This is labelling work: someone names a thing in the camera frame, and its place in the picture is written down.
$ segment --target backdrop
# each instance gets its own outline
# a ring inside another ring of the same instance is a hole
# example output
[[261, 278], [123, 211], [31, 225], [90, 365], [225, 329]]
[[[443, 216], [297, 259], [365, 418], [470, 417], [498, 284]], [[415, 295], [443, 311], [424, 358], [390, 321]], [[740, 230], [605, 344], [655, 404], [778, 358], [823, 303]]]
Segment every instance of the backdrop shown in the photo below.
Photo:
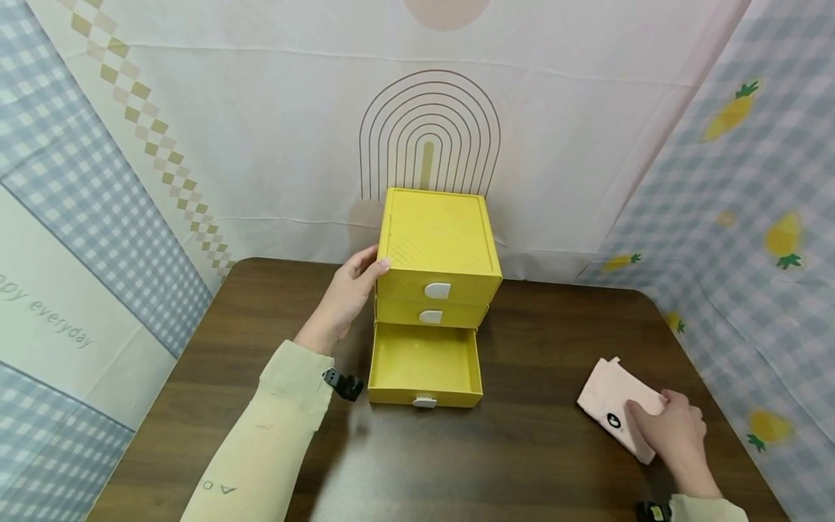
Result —
[[[751, 63], [714, 71], [601, 249], [741, 4], [11, 2], [0, 513], [80, 518], [234, 262], [342, 261], [399, 185], [485, 195], [509, 277], [654, 297], [778, 497], [820, 519], [823, 0], [754, 3], [722, 58]], [[755, 175], [788, 158], [795, 177]]]

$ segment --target wooden table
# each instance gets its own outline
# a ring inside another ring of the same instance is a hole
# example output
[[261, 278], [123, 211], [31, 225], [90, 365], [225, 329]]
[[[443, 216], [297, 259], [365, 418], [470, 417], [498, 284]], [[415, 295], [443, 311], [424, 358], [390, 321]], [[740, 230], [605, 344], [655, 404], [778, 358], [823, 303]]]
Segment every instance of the wooden table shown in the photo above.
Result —
[[[315, 308], [334, 267], [252, 259], [231, 272], [89, 520], [178, 520], [276, 347]], [[367, 307], [338, 349], [367, 378]], [[600, 357], [704, 411], [728, 499], [785, 520], [655, 305], [638, 292], [505, 281], [478, 332], [484, 398], [473, 410], [351, 404], [334, 395], [288, 520], [628, 520], [664, 499], [659, 459], [639, 464], [575, 405]]]

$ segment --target pineapple print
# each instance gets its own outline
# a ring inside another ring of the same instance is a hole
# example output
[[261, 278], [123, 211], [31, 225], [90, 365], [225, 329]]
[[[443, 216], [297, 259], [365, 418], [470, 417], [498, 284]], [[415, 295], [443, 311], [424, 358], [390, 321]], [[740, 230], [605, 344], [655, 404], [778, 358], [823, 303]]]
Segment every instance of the pineapple print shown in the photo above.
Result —
[[684, 335], [685, 325], [677, 313], [669, 312], [664, 316], [664, 319], [667, 321], [667, 326], [670, 327], [673, 332]]
[[755, 409], [748, 418], [748, 443], [757, 449], [758, 453], [766, 451], [766, 443], [776, 444], [785, 442], [792, 434], [792, 423], [785, 418], [769, 413], [766, 410]]
[[787, 212], [766, 230], [762, 244], [766, 251], [777, 258], [777, 266], [787, 270], [790, 266], [803, 266], [800, 240], [803, 224], [797, 212]]
[[751, 112], [751, 107], [754, 105], [753, 94], [759, 88], [759, 80], [750, 84], [742, 84], [739, 90], [736, 91], [734, 99], [728, 102], [719, 111], [719, 114], [707, 125], [707, 129], [705, 129], [705, 133], [701, 136], [701, 140], [713, 141], [723, 134], [734, 130], [737, 125], [742, 123], [742, 120]]
[[719, 215], [716, 216], [716, 224], [719, 226], [724, 226], [725, 228], [730, 228], [736, 223], [736, 214], [733, 212], [720, 212]]
[[606, 263], [603, 264], [603, 268], [601, 271], [603, 273], [613, 272], [615, 270], [619, 270], [626, 265], [630, 265], [632, 263], [637, 263], [640, 261], [640, 253], [636, 252], [635, 254], [626, 254], [625, 256], [614, 256], [610, 257], [606, 260]]

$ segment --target beige sleeve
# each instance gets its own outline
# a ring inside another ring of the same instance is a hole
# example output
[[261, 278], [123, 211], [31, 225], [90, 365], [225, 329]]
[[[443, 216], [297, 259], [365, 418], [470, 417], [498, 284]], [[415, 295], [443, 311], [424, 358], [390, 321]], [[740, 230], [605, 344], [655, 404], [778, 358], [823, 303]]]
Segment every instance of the beige sleeve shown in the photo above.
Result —
[[670, 499], [673, 522], [747, 522], [748, 516], [741, 508], [725, 499], [693, 499], [674, 494]]
[[301, 461], [331, 402], [333, 358], [284, 341], [200, 478], [182, 520], [283, 520]]

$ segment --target pink towel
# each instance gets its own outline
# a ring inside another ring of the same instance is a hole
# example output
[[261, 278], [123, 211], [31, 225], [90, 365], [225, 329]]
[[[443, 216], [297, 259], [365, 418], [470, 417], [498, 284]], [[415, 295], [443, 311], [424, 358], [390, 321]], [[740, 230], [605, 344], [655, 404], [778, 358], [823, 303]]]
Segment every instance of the pink towel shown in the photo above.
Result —
[[658, 415], [664, 411], [664, 397], [620, 367], [619, 361], [615, 357], [611, 361], [600, 359], [597, 362], [577, 404], [641, 463], [649, 464], [655, 451], [638, 432], [626, 410], [626, 401], [632, 399], [647, 413]]

